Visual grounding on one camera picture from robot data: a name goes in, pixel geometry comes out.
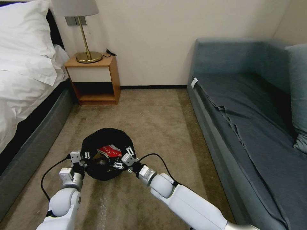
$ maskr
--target lamp shade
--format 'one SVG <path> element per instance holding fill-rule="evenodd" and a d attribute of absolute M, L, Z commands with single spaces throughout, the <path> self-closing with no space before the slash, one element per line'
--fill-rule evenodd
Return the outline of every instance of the lamp shade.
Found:
<path fill-rule="evenodd" d="M 98 14 L 95 0 L 51 0 L 53 13 L 58 16 L 75 17 Z"/>

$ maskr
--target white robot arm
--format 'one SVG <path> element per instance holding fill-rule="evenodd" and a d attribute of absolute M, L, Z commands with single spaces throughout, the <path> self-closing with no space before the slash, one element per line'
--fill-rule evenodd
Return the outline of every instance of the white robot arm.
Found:
<path fill-rule="evenodd" d="M 135 172 L 143 184 L 151 187 L 150 192 L 164 202 L 177 216 L 194 230 L 259 230 L 252 225 L 240 226 L 228 222 L 221 211 L 184 185 L 178 184 L 165 173 L 157 172 L 143 165 L 131 148 L 122 157 L 128 171 Z M 36 230 L 73 230 L 76 211 L 81 202 L 83 176 L 73 173 L 72 168 L 64 168 L 59 173 L 63 186 L 50 200 L 44 222 Z"/>
<path fill-rule="evenodd" d="M 178 184 L 165 173 L 157 172 L 147 165 L 141 165 L 138 159 L 126 153 L 122 161 L 129 172 L 150 186 L 150 192 L 163 201 L 188 226 L 195 230 L 259 230 L 252 225 L 240 226 L 228 222 L 221 211 L 213 204 L 197 195 L 184 185 Z"/>

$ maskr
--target white duvet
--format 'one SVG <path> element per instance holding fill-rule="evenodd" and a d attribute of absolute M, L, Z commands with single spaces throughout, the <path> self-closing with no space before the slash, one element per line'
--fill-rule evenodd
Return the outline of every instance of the white duvet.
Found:
<path fill-rule="evenodd" d="M 56 78 L 52 80 L 53 84 L 37 80 L 39 73 L 31 68 L 26 73 L 20 73 L 18 68 L 11 68 L 11 71 L 0 68 L 0 153 L 14 137 L 18 123 L 26 119 L 60 82 L 67 79 L 63 65 L 68 60 L 68 55 L 60 46 L 56 45 L 55 50 L 56 56 L 52 64 Z M 18 57 L 15 57 L 11 64 L 17 63 Z"/>

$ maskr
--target black baseboard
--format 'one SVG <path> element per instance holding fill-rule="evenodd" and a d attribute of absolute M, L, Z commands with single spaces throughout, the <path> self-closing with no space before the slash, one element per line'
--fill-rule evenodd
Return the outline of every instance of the black baseboard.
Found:
<path fill-rule="evenodd" d="M 121 89 L 176 89 L 186 88 L 187 85 L 150 85 L 150 86 L 121 86 Z"/>

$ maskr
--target wall outlet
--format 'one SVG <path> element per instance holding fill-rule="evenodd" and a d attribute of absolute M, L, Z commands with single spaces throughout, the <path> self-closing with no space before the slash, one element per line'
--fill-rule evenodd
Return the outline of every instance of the wall outlet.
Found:
<path fill-rule="evenodd" d="M 77 17 L 65 17 L 65 20 L 68 26 L 78 26 L 79 25 Z M 86 25 L 85 17 L 81 16 L 80 20 L 81 20 L 81 24 L 85 26 Z"/>

